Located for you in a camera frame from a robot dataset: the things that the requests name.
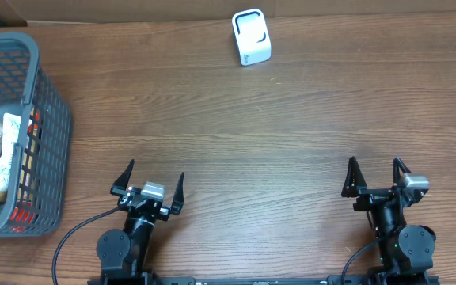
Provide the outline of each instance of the gray basket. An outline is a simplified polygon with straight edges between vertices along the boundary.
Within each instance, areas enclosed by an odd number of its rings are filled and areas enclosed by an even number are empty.
[[[0,203],[0,237],[43,235],[63,215],[71,112],[39,57],[30,36],[0,33],[0,119],[6,112],[22,118],[6,202]]]

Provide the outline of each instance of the brown background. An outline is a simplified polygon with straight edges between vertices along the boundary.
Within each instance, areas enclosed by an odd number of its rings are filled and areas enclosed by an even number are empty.
[[[0,0],[0,19],[132,22],[227,19],[258,8],[266,17],[456,11],[456,0]]]
[[[431,190],[405,210],[438,234],[435,267],[456,283],[456,13],[268,20],[272,58],[241,67],[230,21],[23,28],[70,103],[75,126],[64,219],[51,235],[0,239],[0,284],[51,283],[63,235],[116,204],[111,183],[168,189],[185,206],[158,223],[149,264],[162,276],[338,274],[374,239],[340,197],[356,155],[374,188],[401,156]],[[118,213],[64,246],[61,284],[98,276],[98,237]],[[376,252],[350,272],[378,263]]]

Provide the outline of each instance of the wood grain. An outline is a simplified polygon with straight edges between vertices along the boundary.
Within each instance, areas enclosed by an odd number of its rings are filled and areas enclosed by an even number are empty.
[[[298,17],[268,21],[272,58],[242,68],[230,21],[23,28],[70,103],[74,138],[63,223],[51,235],[0,239],[0,284],[50,283],[51,258],[79,222],[114,207],[111,183],[169,193],[185,206],[154,231],[162,276],[338,274],[373,240],[365,214],[340,197],[356,155],[374,188],[393,156],[431,190],[405,210],[438,234],[435,267],[456,283],[456,13]],[[61,284],[98,276],[98,237],[117,213],[63,247]],[[376,252],[350,272],[378,263]]]

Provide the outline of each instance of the storage bin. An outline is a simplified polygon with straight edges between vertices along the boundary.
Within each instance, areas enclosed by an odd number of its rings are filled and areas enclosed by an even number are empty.
[[[72,118],[39,61],[30,36],[0,33],[0,120],[4,113],[21,117],[0,237],[43,235],[63,215]]]

